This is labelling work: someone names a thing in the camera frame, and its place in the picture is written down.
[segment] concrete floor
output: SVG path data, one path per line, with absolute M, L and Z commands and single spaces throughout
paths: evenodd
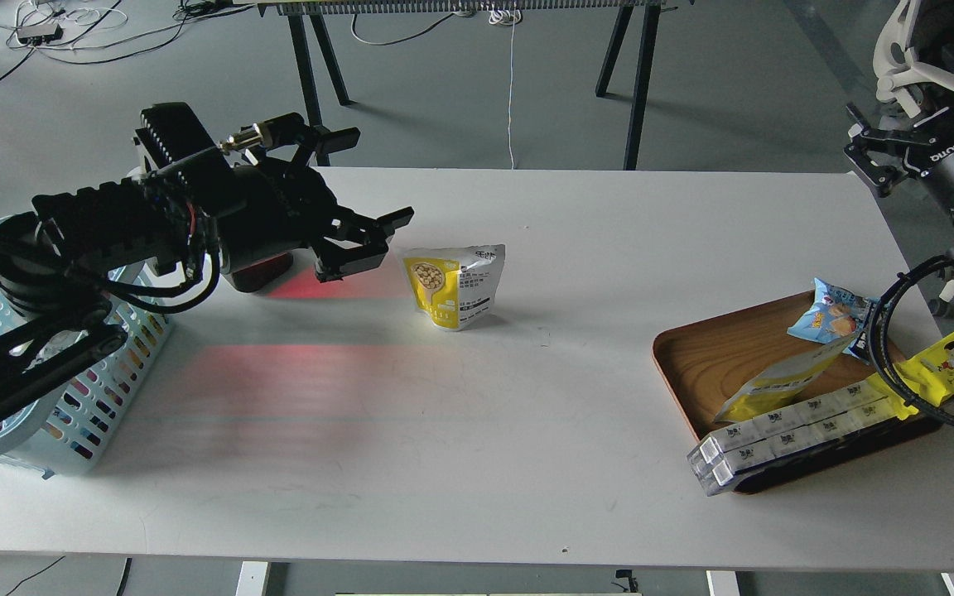
M 0 0 L 12 23 L 18 0 Z M 87 7 L 61 0 L 65 8 Z M 658 32 L 641 170 L 844 172 L 845 102 L 866 112 L 870 52 L 894 2 L 781 0 L 681 2 Z M 171 24 L 173 2 L 123 2 L 129 22 L 92 34 L 106 44 Z M 595 78 L 612 10 L 526 12 L 513 32 L 512 150 L 520 169 L 614 170 L 624 159 L 637 22 L 610 83 Z M 361 34 L 393 39 L 436 15 L 359 19 Z M 341 166 L 508 169 L 511 31 L 482 16 L 451 18 L 396 46 L 353 41 L 347 17 L 326 19 L 356 105 L 333 101 L 315 59 L 322 114 L 330 127 L 357 126 L 359 147 Z M 79 31 L 65 26 L 67 36 Z M 166 41 L 171 31 L 105 52 L 60 52 L 99 60 Z M 0 74 L 23 54 L 5 49 Z M 303 113 L 287 19 L 255 11 L 188 26 L 166 48 L 106 65 L 62 65 L 34 55 L 0 84 L 0 205 L 16 211 L 31 195 L 116 180 L 135 165 L 130 132 L 140 109 L 186 101 L 213 138 L 280 113 Z M 881 201 L 902 252 L 915 264 L 954 244 L 954 230 L 913 185 Z M 706 222 L 696 214 L 686 225 Z M 895 272 L 886 272 L 887 286 Z M 929 286 L 927 290 L 935 291 Z M 0 555 L 0 594 L 55 558 Z M 69 555 L 15 594 L 115 594 L 124 561 Z M 238 561 L 137 558 L 130 596 L 234 593 Z M 575 567 L 304 562 L 276 565 L 270 594 L 334 592 L 610 592 L 614 570 Z M 946 594 L 928 574 L 740 574 L 746 595 Z M 648 594 L 703 593 L 700 570 L 637 570 Z

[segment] light blue basket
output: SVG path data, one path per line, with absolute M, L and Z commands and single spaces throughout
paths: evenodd
M 141 263 L 110 274 L 117 281 L 152 286 Z M 128 332 L 128 342 L 78 377 L 24 406 L 0 425 L 0 463 L 41 472 L 75 476 L 98 463 L 109 439 L 135 400 L 171 332 L 164 315 L 133 308 L 113 299 L 106 319 Z M 0 335 L 23 324 L 0 293 Z M 43 358 L 74 344 L 80 333 L 64 332 L 41 352 Z

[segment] yellow snack bag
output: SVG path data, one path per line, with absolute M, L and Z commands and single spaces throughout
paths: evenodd
M 941 405 L 954 396 L 954 331 L 907 362 L 895 363 L 894 368 L 905 384 L 923 400 L 935 406 Z M 893 392 L 878 373 L 867 377 L 867 382 L 889 395 L 889 404 L 900 420 L 918 414 L 918 408 L 905 405 L 904 399 Z
M 417 308 L 440 329 L 458 331 L 492 309 L 507 248 L 414 248 L 404 253 Z
M 773 363 L 724 402 L 712 421 L 743 422 L 790 404 L 793 397 L 830 368 L 855 339 L 856 333 L 838 337 L 821 348 Z

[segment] brown tray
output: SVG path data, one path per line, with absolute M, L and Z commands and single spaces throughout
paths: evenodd
M 818 344 L 787 335 L 787 328 L 805 314 L 814 291 L 780 298 L 663 332 L 654 340 L 654 362 L 687 420 L 694 440 L 726 424 L 712 416 L 750 378 L 781 359 L 810 352 Z M 900 356 L 890 346 L 894 359 Z M 824 395 L 864 380 L 875 370 L 841 355 L 798 400 Z
M 711 320 L 670 329 L 656 337 L 654 362 L 665 378 L 695 441 L 704 438 L 709 431 L 726 426 L 726 423 L 712 422 L 712 418 L 750 378 L 756 377 L 772 363 L 817 347 L 817 344 L 805 339 L 787 335 L 787 328 L 811 308 L 814 299 L 814 291 L 805 291 Z M 892 343 L 889 345 L 889 354 L 894 361 L 903 359 L 903 354 Z M 865 365 L 859 359 L 841 355 L 795 399 L 805 400 L 833 392 L 862 381 L 874 372 L 874 367 Z M 849 459 L 931 433 L 939 426 L 938 422 L 922 416 L 913 416 L 908 422 L 886 421 L 870 433 L 847 441 L 837 449 L 754 475 L 735 487 L 735 492 L 750 494 L 790 482 Z

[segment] white tabletop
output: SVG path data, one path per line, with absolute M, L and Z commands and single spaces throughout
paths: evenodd
M 86 478 L 0 465 L 0 550 L 704 569 L 954 570 L 954 430 L 753 497 L 704 497 L 658 333 L 906 268 L 851 175 L 335 167 L 413 204 L 395 250 L 504 243 L 493 315 L 414 312 L 396 257 L 219 288 Z M 905 351 L 937 329 L 909 295 Z

